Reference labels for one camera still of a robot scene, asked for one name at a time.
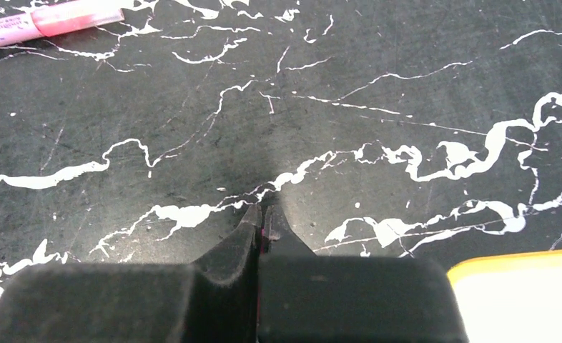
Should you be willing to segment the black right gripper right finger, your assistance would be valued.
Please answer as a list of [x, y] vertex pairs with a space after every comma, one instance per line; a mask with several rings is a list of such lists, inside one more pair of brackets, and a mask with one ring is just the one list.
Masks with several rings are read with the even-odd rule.
[[316, 254], [293, 232], [283, 210], [266, 210], [262, 229], [261, 341], [317, 341]]

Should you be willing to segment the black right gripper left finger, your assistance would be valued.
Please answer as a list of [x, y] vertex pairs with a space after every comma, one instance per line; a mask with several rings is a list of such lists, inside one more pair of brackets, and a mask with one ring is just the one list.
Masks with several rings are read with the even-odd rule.
[[182, 342], [256, 342], [262, 209], [251, 205], [220, 243], [193, 261]]

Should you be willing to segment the pink marker pen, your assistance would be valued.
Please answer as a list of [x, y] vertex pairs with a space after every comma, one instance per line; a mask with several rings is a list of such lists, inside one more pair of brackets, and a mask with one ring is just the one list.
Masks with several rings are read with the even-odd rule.
[[124, 20], [120, 1], [67, 1], [0, 18], [0, 47]]

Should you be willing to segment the orange framed whiteboard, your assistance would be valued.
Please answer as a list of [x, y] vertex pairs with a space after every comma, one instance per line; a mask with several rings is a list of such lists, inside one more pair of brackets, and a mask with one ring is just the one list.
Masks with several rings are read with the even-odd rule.
[[562, 250], [469, 259], [447, 276], [470, 342], [562, 342]]

